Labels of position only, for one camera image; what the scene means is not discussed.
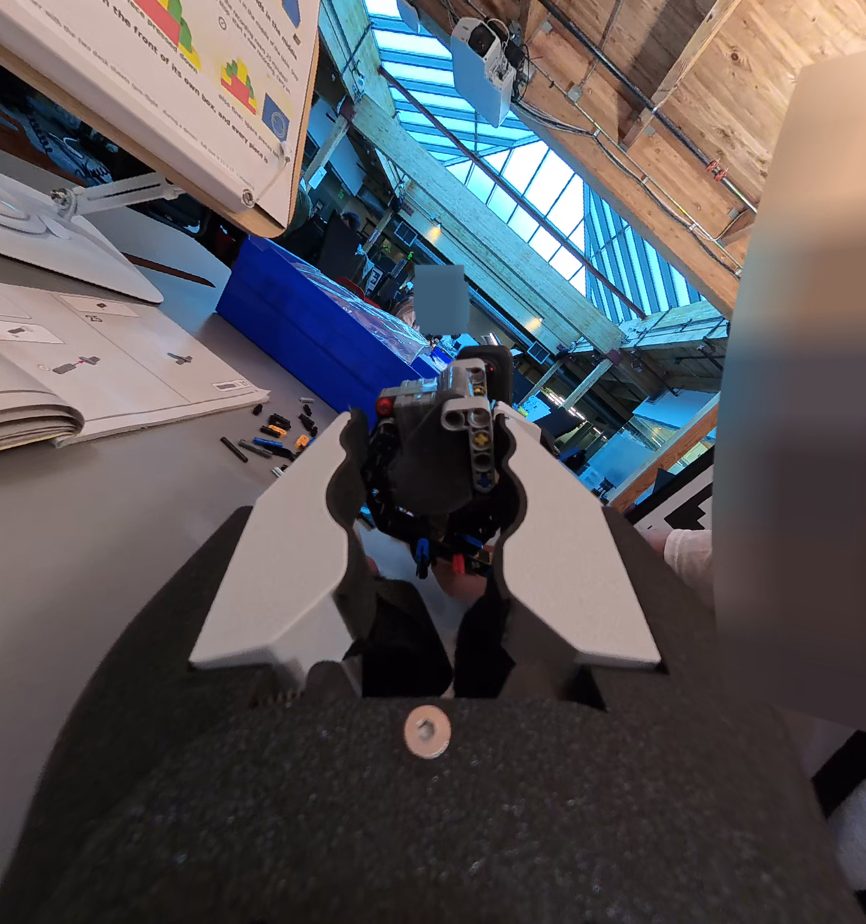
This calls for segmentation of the blue plastic bin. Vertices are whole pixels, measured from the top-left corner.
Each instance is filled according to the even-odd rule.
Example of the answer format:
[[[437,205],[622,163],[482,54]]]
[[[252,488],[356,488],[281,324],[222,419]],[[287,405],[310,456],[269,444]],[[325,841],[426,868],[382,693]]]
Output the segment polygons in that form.
[[[379,393],[432,379],[443,363],[401,360],[325,299],[270,239],[247,237],[217,306],[218,314],[337,412],[363,410],[374,424]]]

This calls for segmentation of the white ceiling device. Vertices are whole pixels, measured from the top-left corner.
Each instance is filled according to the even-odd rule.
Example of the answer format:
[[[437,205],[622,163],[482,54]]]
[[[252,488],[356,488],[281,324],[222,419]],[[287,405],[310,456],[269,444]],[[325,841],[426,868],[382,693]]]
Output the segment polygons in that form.
[[[460,18],[450,35],[453,85],[487,124],[500,128],[509,113],[517,70],[505,53],[501,24]]]

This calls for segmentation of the open instruction booklet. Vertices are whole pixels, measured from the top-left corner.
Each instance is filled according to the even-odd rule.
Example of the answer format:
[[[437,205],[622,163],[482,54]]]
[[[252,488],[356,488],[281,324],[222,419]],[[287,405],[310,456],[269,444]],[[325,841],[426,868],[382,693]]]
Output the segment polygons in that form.
[[[268,397],[154,306],[0,283],[0,451],[73,445]]]

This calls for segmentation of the grey black toy brick model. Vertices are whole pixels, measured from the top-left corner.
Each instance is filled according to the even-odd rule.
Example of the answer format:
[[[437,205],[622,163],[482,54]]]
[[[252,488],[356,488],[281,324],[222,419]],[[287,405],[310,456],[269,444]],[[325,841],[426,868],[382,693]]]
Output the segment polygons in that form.
[[[407,545],[416,575],[434,565],[489,578],[494,536],[522,511],[509,472],[515,449],[498,405],[486,394],[480,359],[450,363],[434,379],[383,390],[362,468],[369,516]]]

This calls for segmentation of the white document stand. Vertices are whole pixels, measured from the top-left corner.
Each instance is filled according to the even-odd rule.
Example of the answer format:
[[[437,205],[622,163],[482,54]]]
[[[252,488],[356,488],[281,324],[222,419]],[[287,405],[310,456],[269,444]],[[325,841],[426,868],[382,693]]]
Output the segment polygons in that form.
[[[1,49],[0,64],[154,171],[150,178],[127,179],[80,191],[54,191],[50,195],[0,175],[0,255],[158,304],[162,302],[158,289],[145,281],[125,256],[87,221],[88,214],[111,211],[127,202],[173,199],[185,193],[247,233],[263,237],[236,224],[234,215],[211,209],[209,200],[184,189],[185,181],[175,183],[169,174],[157,170],[155,164],[145,163],[136,156],[138,145],[127,141],[123,146],[98,130],[102,126],[100,119],[88,115],[63,92],[46,94],[49,83],[27,65],[12,62],[11,55]]]

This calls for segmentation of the printed instruction sheet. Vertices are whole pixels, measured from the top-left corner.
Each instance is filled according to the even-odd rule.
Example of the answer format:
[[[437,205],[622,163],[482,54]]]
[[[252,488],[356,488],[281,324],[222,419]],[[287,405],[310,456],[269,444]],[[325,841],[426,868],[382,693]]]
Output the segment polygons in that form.
[[[0,49],[98,130],[271,237],[290,224],[320,2],[0,1]]]

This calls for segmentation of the skylight window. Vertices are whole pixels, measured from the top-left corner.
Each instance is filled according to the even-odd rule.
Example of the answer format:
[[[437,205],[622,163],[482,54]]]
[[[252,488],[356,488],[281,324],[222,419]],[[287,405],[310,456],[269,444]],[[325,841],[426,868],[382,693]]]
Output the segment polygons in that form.
[[[516,115],[494,127],[454,87],[450,52],[394,1],[368,1],[402,128],[612,322],[704,297]]]

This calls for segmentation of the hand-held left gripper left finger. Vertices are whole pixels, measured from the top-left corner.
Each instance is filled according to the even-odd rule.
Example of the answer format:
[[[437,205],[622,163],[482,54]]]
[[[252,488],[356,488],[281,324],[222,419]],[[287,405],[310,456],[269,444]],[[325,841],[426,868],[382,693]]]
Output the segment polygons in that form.
[[[340,663],[377,614],[357,532],[365,413],[342,413],[255,502],[190,653],[197,670],[270,667],[287,689]]]

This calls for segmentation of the fiducial marker board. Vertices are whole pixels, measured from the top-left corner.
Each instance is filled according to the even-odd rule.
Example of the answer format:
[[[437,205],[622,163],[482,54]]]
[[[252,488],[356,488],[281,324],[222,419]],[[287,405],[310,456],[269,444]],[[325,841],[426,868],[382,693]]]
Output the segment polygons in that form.
[[[658,475],[652,490],[624,517],[637,530],[701,530],[712,527],[715,449],[694,460],[667,481]]]

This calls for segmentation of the clear plastic bags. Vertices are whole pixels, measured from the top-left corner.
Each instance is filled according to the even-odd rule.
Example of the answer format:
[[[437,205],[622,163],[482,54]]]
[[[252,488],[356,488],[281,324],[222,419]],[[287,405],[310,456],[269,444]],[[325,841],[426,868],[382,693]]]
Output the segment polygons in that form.
[[[316,267],[295,256],[291,257],[290,265],[311,283],[319,294],[358,322],[408,365],[413,364],[421,355],[431,355],[427,339],[404,321],[382,308],[369,304],[354,292],[330,280]]]

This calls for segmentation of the pile of small toy pins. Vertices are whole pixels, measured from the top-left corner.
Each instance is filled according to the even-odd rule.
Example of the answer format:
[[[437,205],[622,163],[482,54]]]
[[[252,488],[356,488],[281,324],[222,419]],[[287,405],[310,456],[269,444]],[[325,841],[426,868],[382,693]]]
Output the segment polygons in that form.
[[[256,399],[231,410],[229,420],[219,425],[218,445],[232,462],[271,483],[307,452],[330,416],[310,390],[289,400]]]

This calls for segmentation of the person's white shirt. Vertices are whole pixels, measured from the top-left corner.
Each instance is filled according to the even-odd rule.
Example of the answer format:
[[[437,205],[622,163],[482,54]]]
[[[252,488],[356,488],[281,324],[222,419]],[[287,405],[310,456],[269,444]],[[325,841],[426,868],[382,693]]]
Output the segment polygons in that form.
[[[780,710],[866,915],[866,732]]]

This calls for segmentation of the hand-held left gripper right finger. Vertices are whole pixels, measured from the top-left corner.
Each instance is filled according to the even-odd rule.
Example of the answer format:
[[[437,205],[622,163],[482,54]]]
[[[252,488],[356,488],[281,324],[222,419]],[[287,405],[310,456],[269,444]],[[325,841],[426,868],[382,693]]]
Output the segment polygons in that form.
[[[456,641],[458,699],[600,699],[596,668],[660,674],[662,656],[605,508],[499,402],[494,561]]]

